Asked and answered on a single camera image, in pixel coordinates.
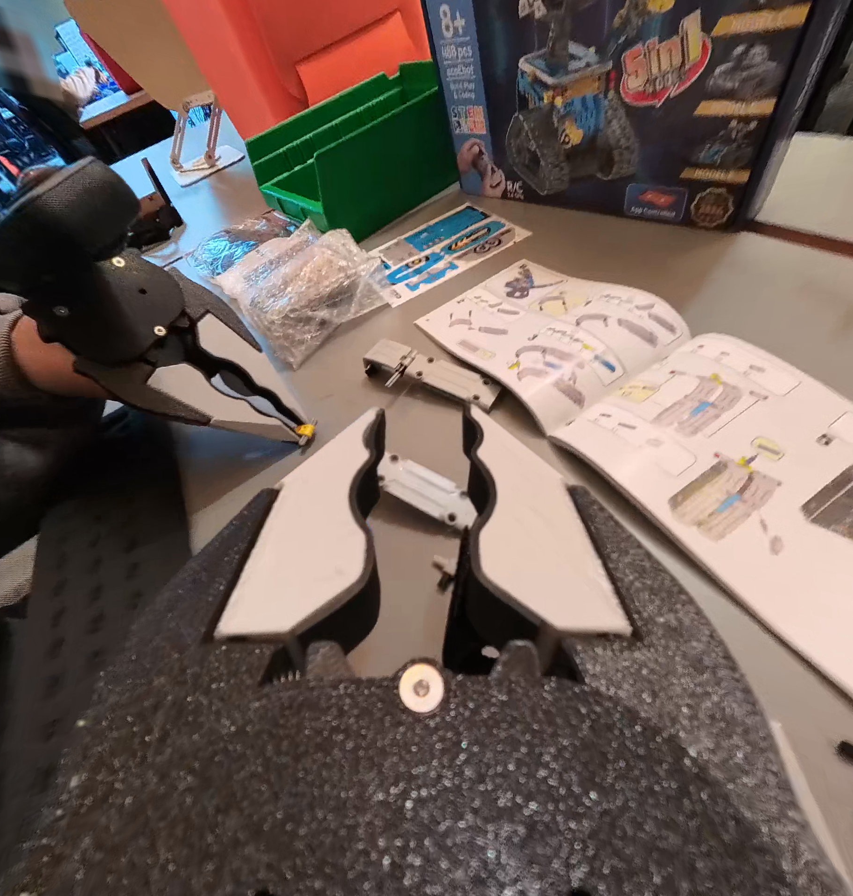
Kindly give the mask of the orange plastic container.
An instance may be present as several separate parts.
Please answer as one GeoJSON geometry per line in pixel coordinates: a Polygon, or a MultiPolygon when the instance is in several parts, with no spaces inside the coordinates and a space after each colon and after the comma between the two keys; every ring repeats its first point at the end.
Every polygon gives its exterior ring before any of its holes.
{"type": "Polygon", "coordinates": [[[249,140],[403,63],[431,57],[420,1],[165,1],[249,140]]]}

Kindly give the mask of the grey desk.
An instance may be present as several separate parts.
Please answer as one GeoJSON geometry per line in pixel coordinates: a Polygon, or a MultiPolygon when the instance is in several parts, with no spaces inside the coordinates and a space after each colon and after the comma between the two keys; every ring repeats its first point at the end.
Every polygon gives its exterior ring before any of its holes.
{"type": "MultiPolygon", "coordinates": [[[[185,219],[175,269],[198,275],[184,256],[216,231],[264,213],[248,160],[187,188],[170,176],[170,138],[117,163],[134,191],[150,186],[148,158],[185,219]]],[[[382,338],[426,351],[414,326],[429,310],[523,258],[559,273],[644,289],[679,311],[691,333],[732,335],[780,357],[853,401],[853,260],[754,233],[719,234],[535,205],[479,202],[531,236],[398,308],[379,308],[338,330],[292,374],[317,422],[313,451],[364,410],[385,408],[387,448],[462,485],[457,405],[417,387],[387,389],[365,376],[362,358],[382,338]]],[[[770,721],[790,742],[835,849],[853,881],[853,766],[834,746],[853,742],[853,703],[774,638],[700,571],[609,483],[545,442],[520,403],[505,394],[491,414],[572,482],[584,483],[624,528],[679,580],[718,629],[770,721]]],[[[220,431],[173,428],[190,544],[196,553],[257,492],[298,465],[301,454],[220,431]]],[[[352,654],[359,674],[388,675],[409,658],[438,657],[448,595],[434,555],[453,557],[457,539],[406,505],[382,498],[370,522],[382,585],[381,615],[352,654]]]]}

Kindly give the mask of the tan board on white stand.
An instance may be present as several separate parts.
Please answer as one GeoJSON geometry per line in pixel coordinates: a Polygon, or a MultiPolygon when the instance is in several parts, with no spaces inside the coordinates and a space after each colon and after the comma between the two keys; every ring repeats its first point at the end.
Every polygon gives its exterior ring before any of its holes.
{"type": "Polygon", "coordinates": [[[219,143],[222,106],[162,1],[66,1],[81,32],[175,113],[169,163],[175,183],[194,185],[239,163],[245,153],[219,143]],[[210,107],[204,153],[183,159],[190,113],[210,107]]]}

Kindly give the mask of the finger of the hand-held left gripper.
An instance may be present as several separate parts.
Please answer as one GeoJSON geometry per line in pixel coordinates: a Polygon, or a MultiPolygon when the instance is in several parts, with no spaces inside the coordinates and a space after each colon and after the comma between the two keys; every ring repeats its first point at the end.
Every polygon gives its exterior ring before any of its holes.
{"type": "Polygon", "coordinates": [[[265,414],[246,398],[224,392],[206,380],[203,372],[190,364],[161,367],[152,373],[147,386],[155,393],[174,399],[204,418],[212,428],[252,434],[277,442],[304,444],[299,425],[265,414]]]}
{"type": "Polygon", "coordinates": [[[307,427],[309,413],[285,372],[248,330],[238,334],[213,313],[195,325],[193,365],[207,382],[200,406],[215,427],[307,427]]]}

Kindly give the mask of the grey toy panel assembly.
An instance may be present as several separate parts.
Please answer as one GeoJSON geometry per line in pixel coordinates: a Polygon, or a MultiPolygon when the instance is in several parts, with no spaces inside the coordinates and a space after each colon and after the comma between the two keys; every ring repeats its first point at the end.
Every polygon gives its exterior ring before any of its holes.
{"type": "Polygon", "coordinates": [[[384,493],[456,531],[476,521],[476,510],[463,487],[416,462],[385,454],[377,477],[384,493]]]}
{"type": "Polygon", "coordinates": [[[365,374],[386,382],[399,359],[409,352],[417,353],[416,360],[407,374],[390,389],[397,385],[401,389],[417,386],[463,404],[476,404],[486,412],[493,408],[502,393],[502,388],[487,376],[387,339],[376,342],[364,354],[365,374]]]}

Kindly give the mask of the black electronic device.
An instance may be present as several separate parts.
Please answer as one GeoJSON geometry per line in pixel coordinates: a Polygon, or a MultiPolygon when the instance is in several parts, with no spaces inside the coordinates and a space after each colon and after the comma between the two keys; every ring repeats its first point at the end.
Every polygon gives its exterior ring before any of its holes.
{"type": "Polygon", "coordinates": [[[170,241],[174,231],[185,225],[151,163],[143,157],[141,164],[152,183],[152,192],[139,199],[139,214],[126,241],[128,248],[138,251],[170,241]]]}

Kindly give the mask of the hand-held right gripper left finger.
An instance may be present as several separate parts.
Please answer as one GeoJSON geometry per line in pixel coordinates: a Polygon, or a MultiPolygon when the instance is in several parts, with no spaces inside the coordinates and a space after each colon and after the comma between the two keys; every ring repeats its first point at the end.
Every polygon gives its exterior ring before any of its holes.
{"type": "Polygon", "coordinates": [[[368,409],[309,455],[274,498],[213,630],[217,641],[304,651],[332,641],[350,653],[380,612],[374,536],[385,411],[368,409]]]}

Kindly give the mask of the black perforated chair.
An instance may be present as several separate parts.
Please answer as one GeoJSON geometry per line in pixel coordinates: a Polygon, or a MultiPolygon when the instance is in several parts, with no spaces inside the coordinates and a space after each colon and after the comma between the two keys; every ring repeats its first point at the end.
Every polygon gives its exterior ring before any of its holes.
{"type": "Polygon", "coordinates": [[[137,616],[190,556],[179,482],[115,485],[76,497],[45,522],[19,640],[12,745],[42,790],[98,674],[137,616]]]}

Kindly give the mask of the clear plastic bag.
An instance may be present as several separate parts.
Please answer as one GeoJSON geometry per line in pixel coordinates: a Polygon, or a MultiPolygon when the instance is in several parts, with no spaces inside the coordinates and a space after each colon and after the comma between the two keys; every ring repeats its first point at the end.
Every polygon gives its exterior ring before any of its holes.
{"type": "Polygon", "coordinates": [[[300,227],[301,221],[267,210],[212,234],[189,252],[185,260],[197,274],[213,279],[263,245],[291,237],[300,227]]]}
{"type": "Polygon", "coordinates": [[[214,283],[292,370],[335,330],[387,303],[381,260],[348,230],[321,233],[309,221],[248,252],[214,283]]]}

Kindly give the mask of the person's left hand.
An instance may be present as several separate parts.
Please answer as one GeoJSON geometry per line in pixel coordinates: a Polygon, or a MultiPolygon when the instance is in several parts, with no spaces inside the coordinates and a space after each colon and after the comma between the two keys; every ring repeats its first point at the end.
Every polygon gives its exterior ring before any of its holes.
{"type": "Polygon", "coordinates": [[[64,398],[109,398],[99,384],[75,370],[75,357],[66,347],[40,338],[31,318],[19,316],[11,331],[10,346],[21,375],[40,391],[64,398]]]}

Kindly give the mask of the white instruction booklet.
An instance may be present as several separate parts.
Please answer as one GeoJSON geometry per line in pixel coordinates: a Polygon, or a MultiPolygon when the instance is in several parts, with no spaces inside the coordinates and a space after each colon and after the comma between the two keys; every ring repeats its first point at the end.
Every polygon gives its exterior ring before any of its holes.
{"type": "Polygon", "coordinates": [[[529,261],[416,326],[853,699],[853,403],[665,301],[529,261]]]}

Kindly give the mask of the toy robot kit box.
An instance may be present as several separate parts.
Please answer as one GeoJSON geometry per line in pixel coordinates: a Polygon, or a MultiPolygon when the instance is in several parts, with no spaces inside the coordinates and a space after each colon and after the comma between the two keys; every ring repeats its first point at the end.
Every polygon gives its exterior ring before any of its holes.
{"type": "Polygon", "coordinates": [[[768,197],[850,6],[422,2],[459,186],[739,230],[768,197]]]}

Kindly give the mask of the green storage bin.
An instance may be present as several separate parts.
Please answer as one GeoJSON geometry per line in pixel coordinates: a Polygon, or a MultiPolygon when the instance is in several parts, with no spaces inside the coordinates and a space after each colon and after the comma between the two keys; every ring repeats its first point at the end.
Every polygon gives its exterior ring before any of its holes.
{"type": "Polygon", "coordinates": [[[402,63],[246,140],[264,201],[362,241],[458,181],[431,61],[402,63]]]}

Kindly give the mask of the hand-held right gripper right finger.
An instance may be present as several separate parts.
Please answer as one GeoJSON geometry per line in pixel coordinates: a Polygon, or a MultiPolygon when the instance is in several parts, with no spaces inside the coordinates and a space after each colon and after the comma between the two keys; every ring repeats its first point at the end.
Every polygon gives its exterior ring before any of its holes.
{"type": "Polygon", "coordinates": [[[565,640],[634,634],[582,521],[577,488],[475,406],[463,412],[464,532],[443,638],[444,662],[495,662],[515,641],[556,662],[565,640]]]}

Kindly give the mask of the person's left forearm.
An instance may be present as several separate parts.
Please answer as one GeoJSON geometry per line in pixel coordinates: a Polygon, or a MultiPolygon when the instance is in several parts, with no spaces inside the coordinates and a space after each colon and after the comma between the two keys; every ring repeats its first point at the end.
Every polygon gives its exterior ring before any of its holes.
{"type": "Polygon", "coordinates": [[[60,475],[93,437],[105,399],[64,398],[32,386],[10,335],[21,299],[0,294],[0,558],[34,536],[60,475]]]}

